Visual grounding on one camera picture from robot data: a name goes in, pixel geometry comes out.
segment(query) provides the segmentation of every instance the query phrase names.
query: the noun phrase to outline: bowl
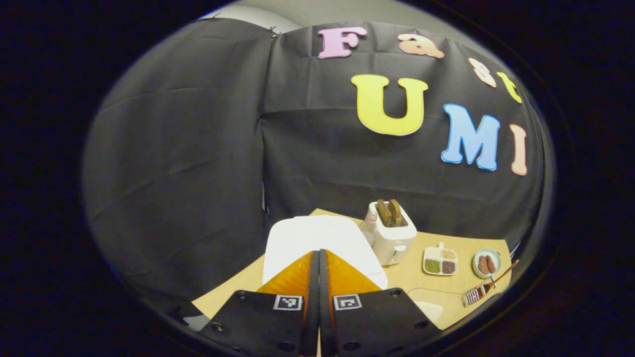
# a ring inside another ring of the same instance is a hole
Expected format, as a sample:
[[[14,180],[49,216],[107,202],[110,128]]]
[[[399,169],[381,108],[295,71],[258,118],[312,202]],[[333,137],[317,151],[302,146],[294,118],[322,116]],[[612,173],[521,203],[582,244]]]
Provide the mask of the bowl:
[[[494,273],[483,274],[478,269],[478,259],[481,255],[490,256],[491,261],[494,263],[494,267],[496,268],[496,271],[494,271]],[[492,276],[494,276],[494,274],[498,273],[498,271],[500,270],[500,255],[491,249],[487,249],[487,248],[481,249],[478,251],[478,253],[475,254],[474,259],[472,260],[472,267],[474,268],[474,272],[476,273],[476,275],[478,275],[480,278],[483,278],[483,279],[491,278]]]

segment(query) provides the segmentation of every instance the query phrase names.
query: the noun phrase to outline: wooden table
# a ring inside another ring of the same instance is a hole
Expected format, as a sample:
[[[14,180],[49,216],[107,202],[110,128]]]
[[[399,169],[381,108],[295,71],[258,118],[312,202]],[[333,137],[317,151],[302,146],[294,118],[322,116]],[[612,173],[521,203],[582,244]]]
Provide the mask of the wooden table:
[[[311,215],[338,214],[316,209]],[[356,224],[361,223],[359,219],[350,219]],[[443,242],[445,248],[456,251],[458,255],[458,272],[454,275],[436,276],[423,272],[425,248],[438,246],[440,242]],[[483,282],[472,268],[472,259],[482,248],[490,248],[500,254],[502,264],[498,274],[502,274],[511,265],[509,249],[504,239],[471,239],[418,232],[410,251],[401,263],[384,267],[388,277],[388,288],[401,288],[414,301],[443,306],[443,313],[434,324],[440,329],[448,328],[477,309],[492,295],[503,292],[509,286],[511,273],[504,276],[484,299],[468,307],[463,306],[463,294]],[[256,291],[262,286],[264,261],[265,256],[262,255],[240,273],[192,303],[211,319],[236,290]]]

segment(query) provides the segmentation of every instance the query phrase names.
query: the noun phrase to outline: pink letter f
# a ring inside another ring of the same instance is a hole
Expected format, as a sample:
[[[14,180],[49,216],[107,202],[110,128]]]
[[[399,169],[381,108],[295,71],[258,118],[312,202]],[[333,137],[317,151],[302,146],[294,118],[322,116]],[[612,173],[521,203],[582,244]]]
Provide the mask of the pink letter f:
[[[345,32],[352,32],[344,37]],[[350,47],[356,47],[359,44],[357,35],[365,35],[366,29],[363,27],[342,27],[339,29],[320,30],[318,34],[324,37],[324,49],[317,56],[319,58],[333,58],[350,56],[352,51],[344,48],[347,43]]]

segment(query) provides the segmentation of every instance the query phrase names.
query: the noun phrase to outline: black backdrop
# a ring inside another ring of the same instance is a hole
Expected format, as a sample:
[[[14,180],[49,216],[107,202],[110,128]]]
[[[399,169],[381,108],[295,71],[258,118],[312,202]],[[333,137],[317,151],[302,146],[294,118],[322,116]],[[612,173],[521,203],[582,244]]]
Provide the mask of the black backdrop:
[[[318,31],[352,26],[368,34],[350,57],[318,59]],[[401,51],[397,36],[415,31],[446,56]],[[484,84],[467,57],[508,73],[524,104],[504,85]],[[426,81],[416,133],[381,135],[359,122],[351,77],[367,73],[392,81],[384,107],[397,118],[398,79]],[[441,160],[447,103],[468,108],[476,128],[485,115],[500,120],[497,170]],[[537,240],[528,237],[547,206],[543,187],[553,186],[534,103],[509,69],[439,34],[364,22],[271,40],[240,20],[200,20],[144,54],[101,104],[82,162],[87,219],[115,270],[165,312],[191,308],[261,256],[273,223],[315,208],[361,219],[374,198],[395,198],[419,231],[506,239],[512,250],[521,238]],[[509,169],[510,124],[526,128],[524,176]]]
[[[619,312],[626,296],[612,293],[617,279],[609,273],[627,267],[616,252],[623,248],[620,225],[629,212],[629,146],[620,136],[632,93],[632,60],[621,55],[632,48],[628,11],[619,4],[578,2],[549,9],[529,1],[487,9],[444,3],[494,33],[541,75],[568,119],[580,166],[568,201],[558,205],[554,229],[566,236],[566,245],[549,273],[511,313],[459,351],[562,355],[601,349],[623,355]],[[80,206],[79,158],[104,93],[141,53],[211,10],[209,3],[130,6],[5,12],[8,62],[19,66],[3,73],[11,88],[3,106],[11,126],[3,131],[11,323],[3,334],[12,341],[4,354],[189,354],[152,326],[152,315],[117,283],[88,239]],[[427,6],[457,18],[438,4]],[[600,244],[604,250],[594,249]],[[595,283],[600,278],[603,288]],[[485,348],[483,339],[496,343]]]

